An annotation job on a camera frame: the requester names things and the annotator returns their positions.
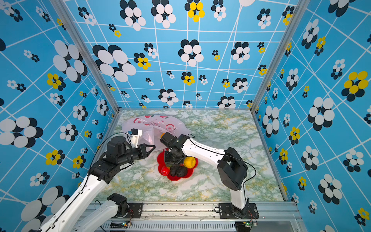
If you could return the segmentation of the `yellow star fruit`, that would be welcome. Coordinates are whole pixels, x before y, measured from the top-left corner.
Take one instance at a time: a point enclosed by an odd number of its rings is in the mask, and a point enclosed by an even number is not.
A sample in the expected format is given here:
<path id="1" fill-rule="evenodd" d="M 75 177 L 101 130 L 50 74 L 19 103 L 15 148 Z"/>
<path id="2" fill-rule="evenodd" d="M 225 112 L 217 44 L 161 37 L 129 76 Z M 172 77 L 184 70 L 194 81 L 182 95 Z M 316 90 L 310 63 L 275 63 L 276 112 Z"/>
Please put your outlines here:
<path id="1" fill-rule="evenodd" d="M 188 169 L 193 169 L 196 166 L 196 159 L 194 157 L 186 157 L 183 165 Z"/>

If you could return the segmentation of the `pink translucent plastic bag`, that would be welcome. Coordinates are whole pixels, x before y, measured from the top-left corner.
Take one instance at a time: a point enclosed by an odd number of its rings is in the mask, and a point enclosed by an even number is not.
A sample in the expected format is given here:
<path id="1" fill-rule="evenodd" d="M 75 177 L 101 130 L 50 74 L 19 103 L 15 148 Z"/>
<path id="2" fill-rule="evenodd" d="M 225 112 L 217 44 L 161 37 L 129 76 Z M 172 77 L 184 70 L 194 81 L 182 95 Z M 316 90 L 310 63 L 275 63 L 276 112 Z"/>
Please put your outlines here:
<path id="1" fill-rule="evenodd" d="M 173 136 L 188 135 L 190 130 L 185 124 L 172 116 L 163 115 L 146 115 L 133 117 L 122 124 L 122 132 L 128 132 L 131 129 L 142 130 L 142 136 L 138 144 L 155 145 L 155 151 L 166 149 L 165 145 L 160 142 L 160 137 L 169 132 Z"/>

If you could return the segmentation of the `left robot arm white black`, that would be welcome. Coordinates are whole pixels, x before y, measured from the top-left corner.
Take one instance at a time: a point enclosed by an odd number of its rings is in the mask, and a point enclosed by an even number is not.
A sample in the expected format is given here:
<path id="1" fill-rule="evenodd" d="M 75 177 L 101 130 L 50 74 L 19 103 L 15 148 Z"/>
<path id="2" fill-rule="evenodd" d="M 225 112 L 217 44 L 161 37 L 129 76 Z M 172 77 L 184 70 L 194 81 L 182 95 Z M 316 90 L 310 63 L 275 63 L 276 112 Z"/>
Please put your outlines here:
<path id="1" fill-rule="evenodd" d="M 155 145 L 139 144 L 139 137 L 113 137 L 107 144 L 107 150 L 91 166 L 83 182 L 70 197 L 63 195 L 61 186 L 56 186 L 48 189 L 42 198 L 27 204 L 21 214 L 23 221 L 27 221 L 23 231 L 94 232 L 113 217 L 133 217 L 134 212 L 127 198 L 114 193 L 90 215 L 80 218 L 120 171 L 136 160 L 147 158 L 155 150 Z"/>

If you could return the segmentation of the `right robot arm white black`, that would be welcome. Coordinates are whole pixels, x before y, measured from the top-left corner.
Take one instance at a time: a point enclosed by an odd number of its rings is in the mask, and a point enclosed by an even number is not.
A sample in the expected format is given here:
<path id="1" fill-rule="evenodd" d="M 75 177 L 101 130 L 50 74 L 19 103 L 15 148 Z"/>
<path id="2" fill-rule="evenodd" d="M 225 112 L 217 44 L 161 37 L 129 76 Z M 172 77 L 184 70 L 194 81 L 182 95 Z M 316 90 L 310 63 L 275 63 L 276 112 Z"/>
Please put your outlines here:
<path id="1" fill-rule="evenodd" d="M 248 198 L 244 185 L 248 181 L 248 166 L 235 149 L 212 148 L 198 143 L 189 135 L 176 137 L 169 132 L 161 136 L 160 142 L 167 148 L 164 151 L 164 164 L 170 168 L 170 174 L 175 175 L 181 166 L 187 168 L 184 164 L 187 158 L 210 164 L 218 170 L 221 182 L 230 189 L 231 210 L 235 217 L 243 218 L 247 215 Z"/>

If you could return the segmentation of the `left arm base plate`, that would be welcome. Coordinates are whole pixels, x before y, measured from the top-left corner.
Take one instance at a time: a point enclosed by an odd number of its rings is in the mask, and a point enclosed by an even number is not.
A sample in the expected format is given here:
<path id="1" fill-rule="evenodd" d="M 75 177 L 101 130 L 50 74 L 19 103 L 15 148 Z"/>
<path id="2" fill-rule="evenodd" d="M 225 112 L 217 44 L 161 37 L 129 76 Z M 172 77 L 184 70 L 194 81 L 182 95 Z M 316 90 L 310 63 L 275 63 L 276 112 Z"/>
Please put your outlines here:
<path id="1" fill-rule="evenodd" d="M 118 207 L 115 218 L 138 219 L 141 218 L 143 203 L 125 203 Z"/>

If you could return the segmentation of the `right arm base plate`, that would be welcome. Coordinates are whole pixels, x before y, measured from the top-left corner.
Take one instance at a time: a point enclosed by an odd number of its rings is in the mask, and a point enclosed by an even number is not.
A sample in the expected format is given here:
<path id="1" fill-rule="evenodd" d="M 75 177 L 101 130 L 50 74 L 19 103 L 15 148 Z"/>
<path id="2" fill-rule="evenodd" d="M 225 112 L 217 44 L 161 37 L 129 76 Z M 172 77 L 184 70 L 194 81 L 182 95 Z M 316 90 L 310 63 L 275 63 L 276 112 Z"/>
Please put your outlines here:
<path id="1" fill-rule="evenodd" d="M 243 209 L 239 209 L 232 203 L 219 203 L 219 216 L 222 219 L 258 219 L 257 205 L 248 203 Z"/>

